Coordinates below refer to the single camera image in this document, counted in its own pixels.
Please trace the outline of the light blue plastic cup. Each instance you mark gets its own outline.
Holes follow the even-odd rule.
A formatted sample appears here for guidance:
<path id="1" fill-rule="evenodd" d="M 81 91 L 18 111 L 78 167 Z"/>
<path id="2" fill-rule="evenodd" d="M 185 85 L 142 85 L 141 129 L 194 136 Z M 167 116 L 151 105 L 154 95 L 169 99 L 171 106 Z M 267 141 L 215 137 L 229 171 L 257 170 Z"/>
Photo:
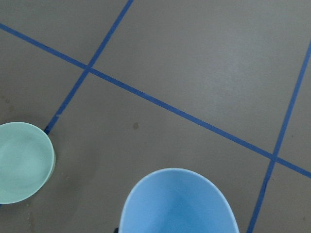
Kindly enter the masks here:
<path id="1" fill-rule="evenodd" d="M 237 233 L 225 196 L 204 176 L 165 168 L 143 177 L 130 191 L 120 233 Z"/>

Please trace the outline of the mint green bowl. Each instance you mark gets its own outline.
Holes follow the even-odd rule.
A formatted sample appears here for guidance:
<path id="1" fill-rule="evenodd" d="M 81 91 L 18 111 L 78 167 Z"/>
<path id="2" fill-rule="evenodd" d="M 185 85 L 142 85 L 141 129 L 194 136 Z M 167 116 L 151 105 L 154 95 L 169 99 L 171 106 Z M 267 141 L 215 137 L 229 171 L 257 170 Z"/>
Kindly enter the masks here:
<path id="1" fill-rule="evenodd" d="M 23 201 L 51 177 L 55 151 L 47 134 L 26 122 L 0 126 L 0 203 Z"/>

